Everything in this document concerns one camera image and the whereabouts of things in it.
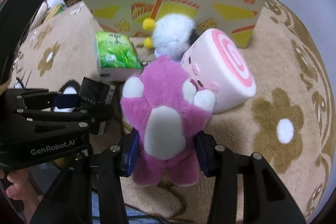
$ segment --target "white spot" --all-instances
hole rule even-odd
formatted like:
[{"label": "white spot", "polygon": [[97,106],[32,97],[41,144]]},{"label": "white spot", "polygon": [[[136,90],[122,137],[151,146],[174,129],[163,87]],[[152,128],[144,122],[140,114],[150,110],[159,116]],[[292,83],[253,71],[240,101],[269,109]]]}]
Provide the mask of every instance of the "white spot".
[{"label": "white spot", "polygon": [[294,137],[294,126],[288,119],[281,119],[277,126],[277,135],[281,143],[290,143]]},{"label": "white spot", "polygon": [[67,87],[64,92],[62,92],[63,94],[77,94],[77,91],[75,90],[74,87],[69,86]]},{"label": "white spot", "polygon": [[196,87],[193,85],[193,83],[190,82],[190,79],[187,79],[182,86],[182,93],[183,93],[183,98],[189,102],[193,103],[195,94],[196,94]]},{"label": "white spot", "polygon": [[306,59],[305,58],[301,58],[302,59],[302,61],[308,66],[308,62],[306,61]]},{"label": "white spot", "polygon": [[53,57],[53,55],[54,55],[53,52],[51,52],[50,54],[48,54],[46,61],[49,62],[51,60],[51,58]]},{"label": "white spot", "polygon": [[72,112],[75,108],[69,107],[69,108],[58,108],[57,106],[54,107],[54,112]]},{"label": "white spot", "polygon": [[143,83],[139,77],[128,78],[123,88],[123,97],[125,98],[141,98],[143,95]]},{"label": "white spot", "polygon": [[201,90],[196,92],[194,105],[208,112],[213,112],[216,96],[211,90]]}]

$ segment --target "yellow pom-pom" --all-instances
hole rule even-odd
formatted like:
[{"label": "yellow pom-pom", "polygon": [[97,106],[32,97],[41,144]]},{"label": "yellow pom-pom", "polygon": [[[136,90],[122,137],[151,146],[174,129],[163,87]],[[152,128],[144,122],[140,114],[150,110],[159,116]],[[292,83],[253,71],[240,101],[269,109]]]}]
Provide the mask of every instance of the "yellow pom-pom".
[{"label": "yellow pom-pom", "polygon": [[154,47],[153,41],[150,37],[147,37],[145,39],[145,41],[143,42],[143,45],[145,46],[145,48],[153,48]]},{"label": "yellow pom-pom", "polygon": [[152,18],[146,18],[142,22],[142,27],[145,31],[152,31],[155,28],[155,20]]}]

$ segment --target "brown flower pattern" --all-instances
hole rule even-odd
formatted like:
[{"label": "brown flower pattern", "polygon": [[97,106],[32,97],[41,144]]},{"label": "brown flower pattern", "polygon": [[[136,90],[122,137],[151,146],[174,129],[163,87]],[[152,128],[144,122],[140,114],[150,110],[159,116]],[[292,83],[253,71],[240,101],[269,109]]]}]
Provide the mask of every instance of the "brown flower pattern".
[{"label": "brown flower pattern", "polygon": [[277,88],[272,91],[273,103],[264,98],[253,102],[253,117],[260,131],[253,141],[254,151],[263,154],[278,174],[285,173],[302,153],[303,112],[291,106],[287,93]]},{"label": "brown flower pattern", "polygon": [[34,45],[34,50],[38,50],[42,43],[43,39],[53,30],[53,28],[50,25],[47,25],[47,27],[44,30],[41,30],[39,35],[37,36],[37,42]]},{"label": "brown flower pattern", "polygon": [[47,48],[43,54],[40,63],[37,66],[37,70],[40,70],[40,76],[42,77],[46,71],[49,71],[54,63],[54,58],[60,48],[58,42],[53,47]]},{"label": "brown flower pattern", "polygon": [[313,206],[314,201],[320,196],[322,191],[322,184],[316,186],[315,190],[313,191],[312,195],[306,206],[306,213],[304,214],[305,219],[310,218],[313,213],[315,212],[316,208]]},{"label": "brown flower pattern", "polygon": [[[295,40],[291,41],[294,56],[300,67],[300,79],[305,84],[306,89],[311,94],[311,102],[315,106],[316,122],[319,126],[321,137],[321,153],[315,159],[315,166],[321,166],[325,172],[324,183],[320,190],[323,194],[329,180],[331,163],[335,152],[335,105],[331,93],[330,83],[323,67],[322,58],[308,30],[302,21],[288,7],[276,0],[266,0],[265,7],[273,12],[270,19],[275,24],[284,26],[295,35]],[[319,200],[311,200],[307,205],[306,218],[309,218],[315,211]]]}]

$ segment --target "flower pattern rug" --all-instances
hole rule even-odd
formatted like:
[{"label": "flower pattern rug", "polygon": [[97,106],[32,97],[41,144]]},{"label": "flower pattern rug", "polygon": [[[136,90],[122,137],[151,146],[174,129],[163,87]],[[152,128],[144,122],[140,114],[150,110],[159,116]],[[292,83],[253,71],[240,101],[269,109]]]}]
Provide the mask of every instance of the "flower pattern rug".
[{"label": "flower pattern rug", "polygon": [[[19,81],[28,88],[63,91],[70,80],[78,85],[84,76],[96,79],[93,47],[100,30],[82,3],[42,24],[21,46],[11,86]],[[133,43],[141,59],[152,57],[141,48],[142,40]],[[257,94],[213,115],[205,132],[236,153],[263,154],[308,220],[328,183],[335,151],[334,98],[320,54],[299,18],[277,0],[265,1],[250,43],[241,53],[255,77]],[[108,121],[104,135],[90,137],[94,151],[117,143],[129,130],[130,125],[121,126],[118,113]],[[238,186],[240,223],[242,177]],[[174,223],[206,223],[213,187],[214,179],[204,177],[186,188],[165,179],[144,188],[131,178],[122,179],[128,205]]]}]

